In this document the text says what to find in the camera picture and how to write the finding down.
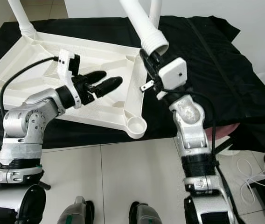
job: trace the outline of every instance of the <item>floor tile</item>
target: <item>floor tile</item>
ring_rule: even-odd
[[[241,216],[246,224],[265,224],[265,210]]]
[[[53,0],[21,0],[23,6],[52,5]]]
[[[120,143],[126,143],[126,142],[105,143],[105,144],[101,144],[101,145],[102,146],[107,146],[107,145],[114,145],[114,144],[120,144]]]
[[[260,153],[260,152],[253,152],[253,155],[259,165],[259,167],[262,169],[262,170],[265,170],[265,162],[264,162],[264,155],[265,153]]]
[[[16,22],[16,17],[14,14],[11,15],[10,19],[8,20],[8,22]]]
[[[44,6],[25,6],[24,10],[30,21],[49,19],[51,5]]]
[[[53,5],[49,15],[50,19],[66,19],[68,14],[65,6]]]
[[[146,202],[163,223],[185,223],[187,197],[173,138],[101,146],[105,224],[128,223],[132,202]]]
[[[52,186],[41,224],[57,223],[60,214],[76,196],[95,204],[95,224],[104,223],[100,147],[79,148],[42,154],[45,175]]]
[[[175,142],[176,148],[178,149],[177,137],[173,137],[173,139],[174,139],[174,142]]]
[[[88,148],[88,147],[96,147],[100,145],[89,145],[89,146],[76,146],[76,147],[67,147],[67,148],[47,148],[43,149],[42,153],[51,153],[51,152],[57,152],[57,151],[66,151],[66,150],[72,150],[72,149],[78,149],[78,148]]]
[[[232,191],[239,214],[242,215],[265,209],[263,203],[259,201],[258,197],[256,197],[254,204],[247,205],[245,202],[243,202],[240,196],[240,187],[244,183],[244,179],[246,179],[246,177],[237,169],[237,161],[239,159],[246,159],[252,166],[252,175],[256,175],[261,172],[261,168],[259,167],[252,152],[241,151],[234,156],[224,156],[218,154],[217,159],[220,162],[220,168]],[[239,167],[243,173],[250,175],[251,169],[244,160],[239,161]],[[252,196],[247,187],[243,187],[243,196],[245,200],[252,202]]]
[[[65,5],[65,0],[54,0],[53,5]]]

